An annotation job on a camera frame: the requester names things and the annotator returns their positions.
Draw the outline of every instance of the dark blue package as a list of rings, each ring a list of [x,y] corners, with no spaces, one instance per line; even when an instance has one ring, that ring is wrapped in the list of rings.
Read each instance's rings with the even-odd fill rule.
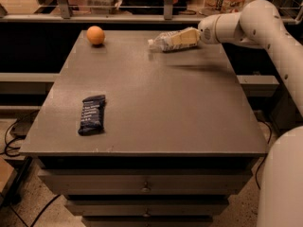
[[[91,135],[104,130],[105,95],[90,96],[84,99],[81,113],[81,122],[78,134]]]

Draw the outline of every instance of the floor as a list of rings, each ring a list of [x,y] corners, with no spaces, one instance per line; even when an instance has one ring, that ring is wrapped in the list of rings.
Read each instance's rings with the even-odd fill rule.
[[[0,114],[0,152],[4,145],[4,134],[7,128],[15,121],[15,118],[5,117]],[[259,122],[259,126],[268,139],[270,132],[266,125]],[[276,141],[276,135],[273,134],[270,145]],[[22,144],[22,141],[16,142],[16,146]],[[255,173],[260,161],[253,167],[254,177],[242,189],[239,195],[229,198],[229,206],[219,215],[214,217],[211,227],[255,227],[258,216],[258,195],[259,190],[255,181]],[[20,189],[21,201],[11,207],[19,214],[27,226],[30,226],[38,216],[45,205],[55,196],[52,194],[44,183],[37,177],[39,167],[33,163],[28,174],[22,183]],[[262,168],[258,173],[260,180]],[[65,198],[60,196],[56,199],[41,215],[36,222],[36,227],[83,227],[80,217],[74,217],[64,207]],[[17,218],[11,208],[4,207],[0,210],[1,227],[24,227],[26,226]]]

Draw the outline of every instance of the drawer handle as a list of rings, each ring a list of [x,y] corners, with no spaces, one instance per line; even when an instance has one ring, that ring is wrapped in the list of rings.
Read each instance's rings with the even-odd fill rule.
[[[149,193],[152,190],[149,188],[149,183],[148,182],[144,182],[144,187],[141,189],[141,192],[143,193]]]
[[[144,213],[144,215],[143,215],[143,217],[144,218],[149,218],[151,215],[150,215],[150,213],[149,213],[149,209],[147,208],[146,209],[146,211],[145,211],[145,213]]]

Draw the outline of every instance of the gray table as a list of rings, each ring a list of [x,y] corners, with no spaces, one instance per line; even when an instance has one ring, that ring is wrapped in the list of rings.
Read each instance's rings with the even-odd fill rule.
[[[105,31],[104,45],[92,46],[85,32],[76,41],[21,148],[22,154],[40,160],[41,178],[50,189],[69,196],[71,212],[83,215],[88,226],[103,226],[99,225],[102,222],[120,226],[117,218],[91,217],[118,213],[94,212],[92,208],[104,206],[103,199],[93,201],[89,196],[127,195],[121,203],[125,206],[130,196],[136,195],[145,198],[136,199],[138,202],[149,202],[146,194],[149,198],[194,194],[226,199],[240,191],[251,177],[247,170],[265,154],[267,144],[222,46],[199,44],[184,51],[152,52],[147,40],[160,31]],[[107,98],[105,131],[78,135],[82,100],[101,94]],[[168,188],[161,185],[154,190],[164,178]],[[142,188],[136,194],[135,183],[139,182]],[[78,200],[73,196],[88,197]],[[85,204],[90,211],[81,210]],[[152,209],[150,205],[143,208]],[[167,214],[154,213],[158,217]],[[125,217],[134,215],[126,213],[121,221],[126,224],[129,219]],[[142,221],[146,223],[145,219],[131,219],[130,223],[146,226],[140,225]],[[162,226],[161,221],[153,218],[147,224]],[[197,224],[180,219],[172,222],[171,226],[177,222],[183,223],[180,226]]]

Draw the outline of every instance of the table top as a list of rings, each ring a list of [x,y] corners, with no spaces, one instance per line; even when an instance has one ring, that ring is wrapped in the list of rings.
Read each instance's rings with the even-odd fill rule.
[[[220,44],[152,52],[160,31],[82,31],[20,152],[30,156],[260,156],[267,144]],[[104,132],[80,136],[82,100],[106,95]]]

